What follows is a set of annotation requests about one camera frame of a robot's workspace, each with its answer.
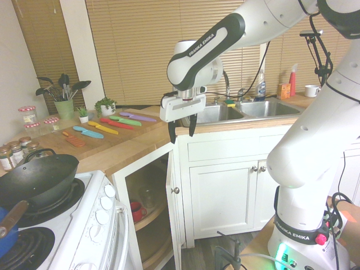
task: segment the red cup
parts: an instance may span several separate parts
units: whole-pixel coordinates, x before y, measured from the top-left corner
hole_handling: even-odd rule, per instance
[[[144,207],[141,207],[141,203],[138,201],[130,203],[131,213],[133,214],[134,222],[138,222],[141,218],[147,214],[147,211]]]

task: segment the white mug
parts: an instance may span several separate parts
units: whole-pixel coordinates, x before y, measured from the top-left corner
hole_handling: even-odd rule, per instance
[[[317,93],[321,90],[317,85],[305,85],[305,97],[316,97]]]

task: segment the oven handle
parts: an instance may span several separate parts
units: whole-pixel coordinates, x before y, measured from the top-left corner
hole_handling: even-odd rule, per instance
[[[122,204],[120,201],[115,201],[116,211],[124,216],[124,242],[123,242],[123,248],[121,250],[121,256],[120,256],[120,262],[118,266],[118,270],[124,270],[126,258],[128,254],[128,248],[129,248],[129,217],[128,217],[128,209],[127,207]]]

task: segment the yellow knife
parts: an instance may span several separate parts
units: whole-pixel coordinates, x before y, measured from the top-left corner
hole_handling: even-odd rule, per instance
[[[116,134],[116,135],[119,134],[119,132],[117,132],[116,130],[104,127],[103,125],[100,125],[100,124],[98,124],[96,122],[93,122],[93,121],[89,121],[88,124],[95,127],[95,128],[97,128],[97,129],[100,129],[101,131],[109,132],[111,134]]]

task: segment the wok handle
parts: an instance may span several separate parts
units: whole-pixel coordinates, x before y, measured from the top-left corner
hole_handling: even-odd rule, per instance
[[[38,154],[38,153],[41,153],[41,152],[45,152],[45,151],[50,151],[50,152],[52,152],[53,155],[56,155],[56,153],[54,152],[53,149],[50,149],[50,148],[39,149],[39,150],[36,150],[36,151],[30,153],[30,154],[25,158],[24,164],[25,164],[25,163],[28,163],[28,162],[31,160],[31,158],[33,158],[34,155],[36,155],[36,154]]]
[[[0,223],[0,239],[7,236],[29,207],[27,201],[18,202]]]

